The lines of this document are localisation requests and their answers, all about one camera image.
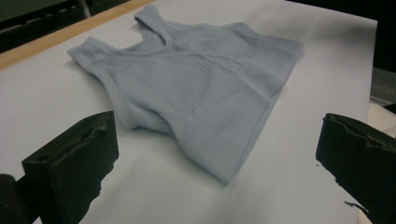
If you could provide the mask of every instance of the garment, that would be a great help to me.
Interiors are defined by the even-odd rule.
[[[254,147],[303,45],[246,24],[185,25],[154,5],[135,15],[142,42],[89,37],[69,55],[104,84],[129,128],[174,136],[192,161],[229,183]]]

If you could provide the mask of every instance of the table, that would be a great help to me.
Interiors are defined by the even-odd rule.
[[[304,43],[304,53],[230,185],[188,161],[172,138],[126,130],[117,121],[120,158],[81,223],[356,223],[358,210],[344,204],[354,199],[315,152],[327,112],[367,120],[376,22],[281,0],[154,5],[169,21],[243,21],[259,34]],[[2,173],[22,177],[22,159],[78,120],[111,110],[101,83],[66,51],[88,36],[116,48],[132,46],[141,39],[136,12],[0,71]]]

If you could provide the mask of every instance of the gray tank top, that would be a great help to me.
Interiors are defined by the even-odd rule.
[[[89,37],[68,51],[100,79],[116,116],[176,138],[182,151],[228,184],[262,131],[302,51],[244,23],[165,21],[154,5],[135,15],[143,40],[115,49]]]

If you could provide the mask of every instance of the light blue sleeveless shirt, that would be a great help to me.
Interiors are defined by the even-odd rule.
[[[184,25],[153,5],[135,15],[142,42],[115,49],[92,37],[69,55],[105,86],[116,116],[176,138],[228,184],[262,131],[302,51],[244,23]]]

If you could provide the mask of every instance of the clothing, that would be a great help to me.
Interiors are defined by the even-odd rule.
[[[68,53],[102,81],[125,126],[174,136],[192,161],[229,183],[303,45],[260,36],[241,22],[165,21],[153,5],[135,19],[142,42],[115,49],[90,37]]]

